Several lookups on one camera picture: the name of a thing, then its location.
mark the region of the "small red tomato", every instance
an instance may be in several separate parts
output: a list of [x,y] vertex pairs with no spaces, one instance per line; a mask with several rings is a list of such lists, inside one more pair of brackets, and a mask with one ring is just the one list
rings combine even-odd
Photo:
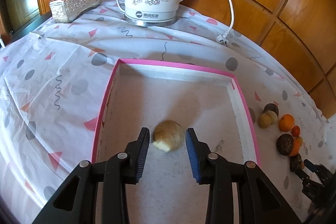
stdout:
[[292,129],[292,135],[293,137],[298,137],[300,136],[300,128],[298,126],[294,126]]

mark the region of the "silver bolt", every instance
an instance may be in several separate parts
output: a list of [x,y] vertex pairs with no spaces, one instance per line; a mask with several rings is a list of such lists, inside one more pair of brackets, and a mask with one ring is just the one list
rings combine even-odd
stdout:
[[79,166],[80,167],[88,167],[89,166],[89,162],[87,160],[82,160],[80,163],[79,163]]
[[127,158],[127,153],[121,152],[118,154],[118,159],[123,160]]
[[246,166],[247,166],[248,168],[255,168],[255,163],[254,163],[253,161],[249,160],[249,161],[246,163]]
[[208,158],[211,160],[216,160],[218,158],[218,155],[216,153],[210,153],[208,155]]

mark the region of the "tissue box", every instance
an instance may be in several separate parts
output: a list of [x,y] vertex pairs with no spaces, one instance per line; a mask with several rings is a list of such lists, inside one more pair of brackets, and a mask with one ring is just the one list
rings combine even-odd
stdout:
[[50,10],[57,23],[71,23],[82,13],[96,8],[100,0],[52,0]]

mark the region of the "orange fruit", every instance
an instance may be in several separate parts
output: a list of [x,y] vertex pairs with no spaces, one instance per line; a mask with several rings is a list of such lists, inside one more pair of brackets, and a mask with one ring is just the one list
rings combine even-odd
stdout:
[[288,132],[294,127],[294,118],[290,114],[285,114],[279,120],[279,129],[282,132]]
[[292,152],[289,154],[290,157],[296,156],[300,150],[300,141],[294,139]]
[[300,142],[300,146],[302,146],[302,144],[303,144],[303,139],[302,139],[301,137],[297,137],[296,139]]
[[293,137],[300,136],[300,128],[298,126],[294,126],[292,128],[292,135],[293,135]]

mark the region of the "kettle base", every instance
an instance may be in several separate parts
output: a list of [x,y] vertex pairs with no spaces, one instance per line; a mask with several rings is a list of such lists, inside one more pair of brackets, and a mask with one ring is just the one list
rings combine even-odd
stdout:
[[162,21],[145,21],[145,20],[138,20],[134,18],[130,18],[127,15],[124,15],[124,19],[126,22],[131,23],[133,25],[137,25],[140,27],[165,27],[174,24],[177,19],[176,17],[170,18],[168,20],[162,20]]

